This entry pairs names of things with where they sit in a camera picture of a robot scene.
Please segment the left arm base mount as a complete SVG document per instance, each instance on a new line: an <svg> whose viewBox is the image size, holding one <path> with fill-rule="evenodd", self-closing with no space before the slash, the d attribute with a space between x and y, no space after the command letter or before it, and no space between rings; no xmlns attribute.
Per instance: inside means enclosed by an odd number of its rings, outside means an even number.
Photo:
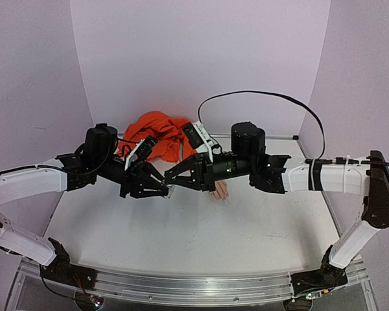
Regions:
<svg viewBox="0 0 389 311"><path fill-rule="evenodd" d="M92 290L97 271L93 268L72 264L63 245L53 238L48 238L48 240L54 247L56 257L47 266L40 267L40 276L60 284Z"/></svg>

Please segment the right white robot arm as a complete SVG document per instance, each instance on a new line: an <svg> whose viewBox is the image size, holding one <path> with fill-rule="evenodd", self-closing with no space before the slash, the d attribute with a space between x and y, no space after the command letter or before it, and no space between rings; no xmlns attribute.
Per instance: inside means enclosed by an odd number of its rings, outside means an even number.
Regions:
<svg viewBox="0 0 389 311"><path fill-rule="evenodd" d="M214 154L211 137L201 122L183 132L196 154L165 172L168 185L214 191L216 181L248 176L251 187L272 194L342 192L362 197L355 223L327 251L322 268L343 270L367 242L389 227L389 163L381 152L352 159L305 159L266 153L266 134L251 122L231 127L231 150Z"/></svg>

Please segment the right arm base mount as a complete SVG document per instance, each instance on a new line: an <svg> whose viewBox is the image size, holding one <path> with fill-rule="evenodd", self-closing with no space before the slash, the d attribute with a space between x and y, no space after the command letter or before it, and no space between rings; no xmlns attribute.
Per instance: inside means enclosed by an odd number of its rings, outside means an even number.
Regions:
<svg viewBox="0 0 389 311"><path fill-rule="evenodd" d="M329 255L332 247L330 245L325 252L321 266L318 269L293 273L290 276L294 297L301 297L313 292L332 290L348 283L346 270L332 266L329 263Z"/></svg>

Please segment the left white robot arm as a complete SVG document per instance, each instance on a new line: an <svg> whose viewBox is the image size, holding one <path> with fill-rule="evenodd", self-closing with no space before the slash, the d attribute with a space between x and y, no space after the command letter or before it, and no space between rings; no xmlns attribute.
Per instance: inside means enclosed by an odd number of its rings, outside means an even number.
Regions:
<svg viewBox="0 0 389 311"><path fill-rule="evenodd" d="M164 197L171 193L163 176L147 161L157 143L147 137L136 144L125 158L115 155L117 130L105 123L86 133L86 139L71 154L59 155L61 165L39 164L0 171L0 206L48 192L69 192L96 183L98 177L120 186L122 198ZM0 214L0 249L34 260L48 267L59 282L75 276L74 267L63 245L53 238L42 238L20 228Z"/></svg>

